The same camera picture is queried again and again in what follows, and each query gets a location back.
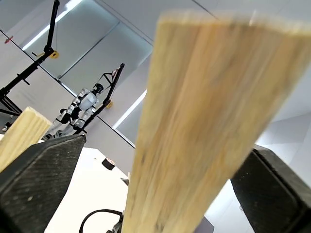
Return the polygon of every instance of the wooden board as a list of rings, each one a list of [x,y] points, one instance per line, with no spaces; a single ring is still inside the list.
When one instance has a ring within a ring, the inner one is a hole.
[[[27,107],[0,141],[0,172],[30,145],[37,143],[50,125],[44,116]]]
[[[300,25],[163,16],[122,232],[193,232],[310,59]]]

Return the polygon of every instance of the white tabletop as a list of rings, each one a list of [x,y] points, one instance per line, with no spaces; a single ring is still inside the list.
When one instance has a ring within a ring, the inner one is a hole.
[[[68,191],[49,222],[45,233],[78,233],[82,220],[98,209],[125,209],[127,178],[117,167],[102,165],[105,156],[97,149],[83,148]],[[118,222],[110,213],[96,213],[84,225],[84,233],[105,233]]]

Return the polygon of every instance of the window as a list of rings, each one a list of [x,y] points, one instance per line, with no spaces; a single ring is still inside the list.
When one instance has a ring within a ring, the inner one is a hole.
[[[47,59],[41,66],[77,94],[84,87],[92,88],[103,73],[125,63],[120,85],[150,55],[152,45],[95,1],[71,1],[78,4],[55,26],[52,47],[59,57]],[[34,43],[25,46],[34,59],[43,52],[47,34],[46,30]],[[104,79],[101,83],[108,87]]]

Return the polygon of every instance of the fluorescent light strip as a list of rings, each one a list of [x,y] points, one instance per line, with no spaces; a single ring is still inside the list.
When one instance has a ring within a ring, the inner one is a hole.
[[[73,8],[75,8],[80,2],[83,0],[70,0],[66,5],[66,10],[63,11],[58,17],[55,19],[55,23],[60,21],[66,14],[69,13]],[[36,35],[31,41],[29,41],[22,50],[25,51],[29,46],[31,46],[36,40],[38,40],[44,33],[46,33],[50,29],[50,25],[46,26],[38,35]]]
[[[126,112],[121,116],[121,118],[112,126],[112,129],[115,130],[127,117],[131,114],[131,112],[139,105],[140,102],[145,98],[147,94],[147,90],[141,94],[141,96],[132,104],[132,106],[126,110]]]

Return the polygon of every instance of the black metal stand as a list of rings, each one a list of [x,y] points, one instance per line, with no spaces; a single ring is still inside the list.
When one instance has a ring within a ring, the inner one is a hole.
[[[43,63],[50,55],[52,55],[54,53],[54,50],[52,49],[52,40],[53,40],[55,20],[56,20],[59,4],[60,4],[59,0],[54,0],[52,16],[51,16],[51,21],[50,21],[50,29],[49,29],[49,34],[48,34],[48,41],[47,41],[46,46],[43,49],[44,54],[41,57],[39,57],[36,61],[34,61],[23,72],[21,72],[20,74],[17,74],[16,78],[14,78],[9,84],[7,84],[7,86],[3,87],[0,90],[0,102],[8,109],[8,111],[0,109],[0,112],[10,114],[10,115],[14,115],[14,116],[19,116],[19,114],[21,113],[21,110],[6,95],[20,81],[24,81],[27,85],[30,85],[29,82],[26,81],[26,79],[36,69],[38,69],[38,66],[41,63]]]
[[[85,132],[85,130],[84,130],[85,127],[88,126],[88,124],[111,102],[111,95],[112,95],[112,93],[113,93],[113,91],[117,85],[117,82],[119,80],[119,77],[121,75],[123,68],[124,68],[124,63],[122,63],[120,65],[120,67],[118,68],[117,74],[116,74],[116,76],[112,82],[110,82],[110,80],[105,76],[105,74],[103,74],[111,85],[109,92],[108,92],[106,98],[103,100],[103,104],[96,110],[96,112],[94,112],[94,114],[92,116],[90,116],[89,119],[86,120],[86,122],[84,123],[84,126],[81,129],[78,129],[74,134],[79,134],[82,131]]]

